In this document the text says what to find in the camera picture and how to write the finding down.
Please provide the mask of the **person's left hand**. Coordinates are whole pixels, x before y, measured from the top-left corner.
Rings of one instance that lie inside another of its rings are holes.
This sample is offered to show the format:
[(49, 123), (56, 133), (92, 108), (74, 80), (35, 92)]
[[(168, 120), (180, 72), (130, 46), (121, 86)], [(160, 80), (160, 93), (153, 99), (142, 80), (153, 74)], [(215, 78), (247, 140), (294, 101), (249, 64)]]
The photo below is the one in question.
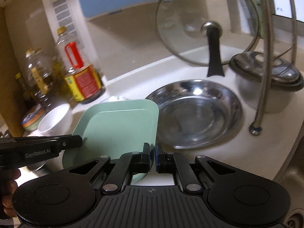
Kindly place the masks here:
[(15, 210), (12, 204), (12, 195), (18, 188), (17, 180), (21, 176), (19, 169), (12, 169), (9, 173), (1, 173), (1, 211), (7, 218), (16, 217)]

